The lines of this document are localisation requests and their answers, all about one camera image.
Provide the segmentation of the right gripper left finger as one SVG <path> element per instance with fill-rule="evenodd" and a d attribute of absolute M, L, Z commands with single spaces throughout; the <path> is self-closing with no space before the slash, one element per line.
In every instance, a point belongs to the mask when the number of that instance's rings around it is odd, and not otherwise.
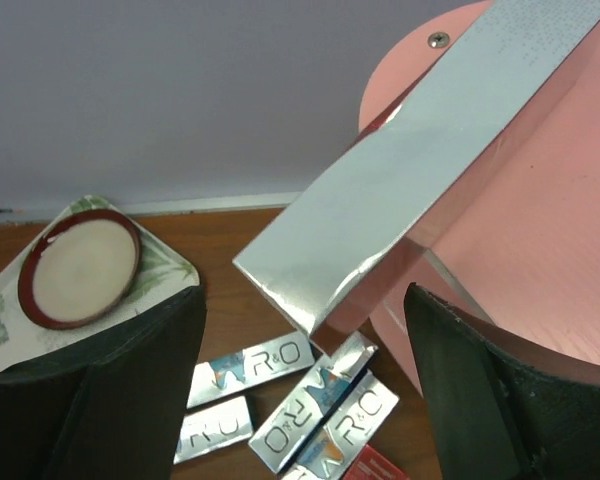
<path fill-rule="evenodd" d="M 206 322 L 187 287 L 0 373 L 0 479 L 168 479 Z"/>

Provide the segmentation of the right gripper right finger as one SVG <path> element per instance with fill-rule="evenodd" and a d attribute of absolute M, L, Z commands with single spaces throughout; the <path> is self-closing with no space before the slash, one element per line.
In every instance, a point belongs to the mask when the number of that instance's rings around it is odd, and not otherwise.
<path fill-rule="evenodd" d="M 404 313 L 446 479 L 600 479 L 600 365 L 416 283 Z"/>

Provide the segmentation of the dark red toothpaste box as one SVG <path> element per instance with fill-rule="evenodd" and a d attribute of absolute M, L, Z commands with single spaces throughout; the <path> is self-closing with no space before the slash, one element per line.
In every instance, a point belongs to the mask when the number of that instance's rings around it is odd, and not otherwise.
<path fill-rule="evenodd" d="M 370 445 L 357 456 L 342 480 L 409 480 L 409 476 Z"/>

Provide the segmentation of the red 3D toothpaste box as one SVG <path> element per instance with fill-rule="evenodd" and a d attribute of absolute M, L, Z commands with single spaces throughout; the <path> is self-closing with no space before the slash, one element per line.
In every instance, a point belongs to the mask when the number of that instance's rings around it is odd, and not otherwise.
<path fill-rule="evenodd" d="M 333 353 L 571 89 L 600 1 L 495 1 L 234 260 Z"/>

